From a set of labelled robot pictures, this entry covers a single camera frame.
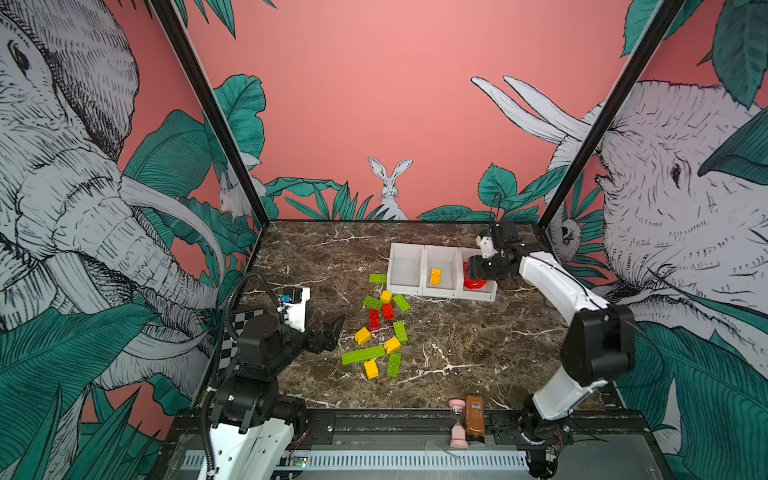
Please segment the red arch lego piece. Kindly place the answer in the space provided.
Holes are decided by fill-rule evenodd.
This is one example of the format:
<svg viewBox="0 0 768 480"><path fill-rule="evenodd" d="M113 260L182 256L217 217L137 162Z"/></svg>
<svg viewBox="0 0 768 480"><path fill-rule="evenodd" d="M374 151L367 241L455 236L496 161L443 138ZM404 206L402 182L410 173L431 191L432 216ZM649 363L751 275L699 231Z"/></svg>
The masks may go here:
<svg viewBox="0 0 768 480"><path fill-rule="evenodd" d="M464 277L463 288L465 290L481 290L487 285L487 281L483 279L472 279L468 276Z"/></svg>

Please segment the yellow lego brick front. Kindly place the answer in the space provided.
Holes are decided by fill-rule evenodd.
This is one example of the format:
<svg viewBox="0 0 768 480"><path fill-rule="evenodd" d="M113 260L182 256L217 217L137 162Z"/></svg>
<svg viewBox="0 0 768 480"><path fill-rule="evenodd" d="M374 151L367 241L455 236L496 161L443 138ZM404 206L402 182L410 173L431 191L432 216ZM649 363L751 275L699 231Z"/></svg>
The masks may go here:
<svg viewBox="0 0 768 480"><path fill-rule="evenodd" d="M366 378L373 380L380 375L377 363L375 359L367 360L363 363Z"/></svg>

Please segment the white three-compartment bin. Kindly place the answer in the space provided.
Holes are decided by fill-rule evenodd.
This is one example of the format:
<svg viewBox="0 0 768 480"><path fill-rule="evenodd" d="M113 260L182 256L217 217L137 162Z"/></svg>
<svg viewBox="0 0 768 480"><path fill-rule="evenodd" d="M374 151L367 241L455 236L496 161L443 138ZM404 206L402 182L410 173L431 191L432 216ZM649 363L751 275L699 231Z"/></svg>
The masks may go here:
<svg viewBox="0 0 768 480"><path fill-rule="evenodd" d="M495 281L480 288L464 285L464 264L480 249L392 243L387 269L387 289L394 294L494 302Z"/></svg>

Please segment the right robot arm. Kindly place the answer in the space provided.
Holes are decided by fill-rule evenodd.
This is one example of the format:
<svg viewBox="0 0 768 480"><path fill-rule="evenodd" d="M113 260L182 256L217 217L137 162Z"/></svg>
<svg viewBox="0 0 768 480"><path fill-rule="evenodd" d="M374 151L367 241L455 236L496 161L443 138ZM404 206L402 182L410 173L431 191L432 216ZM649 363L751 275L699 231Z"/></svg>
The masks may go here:
<svg viewBox="0 0 768 480"><path fill-rule="evenodd" d="M469 278L486 281L514 272L549 300L568 327L560 347L560 367L526 399L518 420L527 442L546 444L583 400L634 368L636 324L630 309L594 294L543 251L517 259L475 255L466 269Z"/></svg>

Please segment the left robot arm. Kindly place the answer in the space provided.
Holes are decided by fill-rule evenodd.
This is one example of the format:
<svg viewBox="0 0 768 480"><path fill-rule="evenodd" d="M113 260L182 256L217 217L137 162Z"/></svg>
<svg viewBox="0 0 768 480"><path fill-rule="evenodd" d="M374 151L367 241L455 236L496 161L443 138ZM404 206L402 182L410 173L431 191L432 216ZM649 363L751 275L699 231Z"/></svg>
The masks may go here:
<svg viewBox="0 0 768 480"><path fill-rule="evenodd" d="M306 402L280 393L278 377L302 353L334 350L346 315L314 320L300 332L271 314L248 320L224 379L201 411L201 479L269 479L286 448L310 426Z"/></svg>

